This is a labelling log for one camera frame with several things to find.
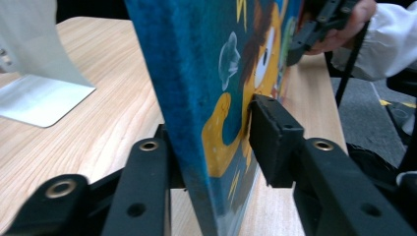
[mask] person's hand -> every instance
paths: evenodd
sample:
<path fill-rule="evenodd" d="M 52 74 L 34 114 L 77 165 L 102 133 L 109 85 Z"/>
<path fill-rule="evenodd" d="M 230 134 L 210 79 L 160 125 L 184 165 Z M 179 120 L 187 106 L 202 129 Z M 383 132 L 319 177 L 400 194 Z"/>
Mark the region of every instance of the person's hand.
<path fill-rule="evenodd" d="M 325 40 L 318 41 L 307 55 L 316 55 L 322 52 L 333 51 L 338 47 L 352 48 L 355 35 L 374 16 L 377 10 L 375 0 L 359 0 L 353 8 L 352 14 L 343 30 L 331 29 Z"/>

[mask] black device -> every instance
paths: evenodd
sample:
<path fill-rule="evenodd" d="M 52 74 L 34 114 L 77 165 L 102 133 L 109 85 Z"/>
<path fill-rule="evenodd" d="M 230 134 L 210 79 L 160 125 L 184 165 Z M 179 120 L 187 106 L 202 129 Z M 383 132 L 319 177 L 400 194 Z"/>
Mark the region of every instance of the black device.
<path fill-rule="evenodd" d="M 373 179 L 337 144 L 305 140 L 275 99 L 255 95 L 251 110 L 257 161 L 273 188 L 295 184 L 306 235 L 416 234 L 415 175 L 400 186 Z M 185 186 L 169 144 L 160 126 L 155 138 L 133 145 L 124 169 L 96 183 L 81 175 L 45 182 L 6 235 L 170 235 L 169 190 Z"/>
<path fill-rule="evenodd" d="M 306 1 L 304 10 L 315 18 L 301 23 L 302 27 L 294 34 L 288 49 L 287 66 L 298 63 L 304 53 L 322 40 L 329 30 L 344 29 L 357 2 L 358 0 Z"/>

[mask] gray carpet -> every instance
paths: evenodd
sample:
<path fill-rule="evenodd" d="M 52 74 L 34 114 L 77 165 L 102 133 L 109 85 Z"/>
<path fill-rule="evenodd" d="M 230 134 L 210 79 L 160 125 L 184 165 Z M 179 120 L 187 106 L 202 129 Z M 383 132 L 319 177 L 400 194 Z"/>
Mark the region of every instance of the gray carpet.
<path fill-rule="evenodd" d="M 336 91 L 340 78 L 332 78 Z M 386 86 L 386 81 L 370 83 L 350 79 L 339 106 L 343 133 L 347 143 L 372 150 L 397 166 L 406 147 L 396 132 L 380 100 L 415 103 L 415 98 Z"/>

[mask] screw hole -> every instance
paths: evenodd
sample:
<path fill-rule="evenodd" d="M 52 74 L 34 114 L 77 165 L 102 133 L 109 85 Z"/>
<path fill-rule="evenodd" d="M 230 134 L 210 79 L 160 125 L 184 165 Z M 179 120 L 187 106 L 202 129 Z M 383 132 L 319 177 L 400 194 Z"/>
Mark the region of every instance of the screw hole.
<path fill-rule="evenodd" d="M 147 142 L 140 146 L 141 150 L 150 151 L 157 149 L 158 144 L 156 142 Z"/>
<path fill-rule="evenodd" d="M 318 21 L 319 22 L 326 22 L 328 20 L 328 18 L 324 17 L 324 16 L 319 16 L 318 17 Z"/>
<path fill-rule="evenodd" d="M 342 12 L 342 13 L 350 13 L 350 8 L 348 8 L 348 7 L 343 7 L 342 9 L 340 9 L 340 11 Z"/>
<path fill-rule="evenodd" d="M 132 204 L 129 206 L 127 213 L 131 217 L 138 217 L 147 211 L 147 208 L 144 204 Z"/>
<path fill-rule="evenodd" d="M 72 179 L 61 180 L 46 190 L 46 197 L 57 199 L 71 194 L 76 189 L 77 183 Z"/>
<path fill-rule="evenodd" d="M 376 206 L 371 204 L 362 204 L 361 210 L 373 217 L 380 217 L 382 215 L 381 211 Z"/>
<path fill-rule="evenodd" d="M 333 145 L 323 141 L 315 142 L 314 146 L 321 150 L 333 150 Z"/>

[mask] book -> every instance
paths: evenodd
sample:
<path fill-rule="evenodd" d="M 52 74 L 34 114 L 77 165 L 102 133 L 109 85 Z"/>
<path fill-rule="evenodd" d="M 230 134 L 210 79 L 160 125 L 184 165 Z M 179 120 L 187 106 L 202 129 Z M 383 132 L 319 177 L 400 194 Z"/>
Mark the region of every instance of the book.
<path fill-rule="evenodd" d="M 257 175 L 254 93 L 280 99 L 301 0 L 126 0 L 200 227 L 236 235 Z"/>

